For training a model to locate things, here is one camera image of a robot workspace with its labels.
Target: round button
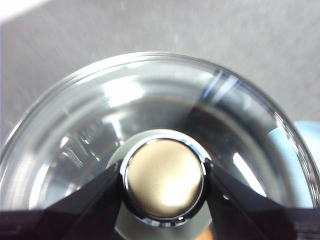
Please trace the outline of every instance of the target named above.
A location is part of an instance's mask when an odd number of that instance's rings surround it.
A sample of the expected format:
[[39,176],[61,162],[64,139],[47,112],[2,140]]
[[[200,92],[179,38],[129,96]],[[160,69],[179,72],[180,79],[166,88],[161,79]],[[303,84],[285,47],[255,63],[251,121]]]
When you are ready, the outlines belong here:
[[196,154],[175,140],[156,140],[141,147],[127,170],[135,203],[158,218],[174,218],[189,210],[202,188],[203,172]]

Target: gray surface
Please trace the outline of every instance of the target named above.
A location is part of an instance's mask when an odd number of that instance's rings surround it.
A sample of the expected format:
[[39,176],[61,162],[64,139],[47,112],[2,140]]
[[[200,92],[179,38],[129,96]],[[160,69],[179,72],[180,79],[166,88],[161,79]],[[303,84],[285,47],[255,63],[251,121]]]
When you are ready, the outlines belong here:
[[1,26],[1,143],[64,76],[168,51],[247,77],[292,120],[320,121],[320,1],[54,0]]

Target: clear glass container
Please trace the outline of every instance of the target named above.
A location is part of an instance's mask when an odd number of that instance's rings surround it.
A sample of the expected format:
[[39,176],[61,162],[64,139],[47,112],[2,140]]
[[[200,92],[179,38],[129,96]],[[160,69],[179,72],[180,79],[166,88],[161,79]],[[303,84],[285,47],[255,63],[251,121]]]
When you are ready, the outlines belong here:
[[320,205],[314,160],[257,87],[205,60],[143,52],[93,63],[34,105],[1,154],[1,210],[48,207],[100,174],[128,138],[151,129],[187,134],[238,180],[285,207]]

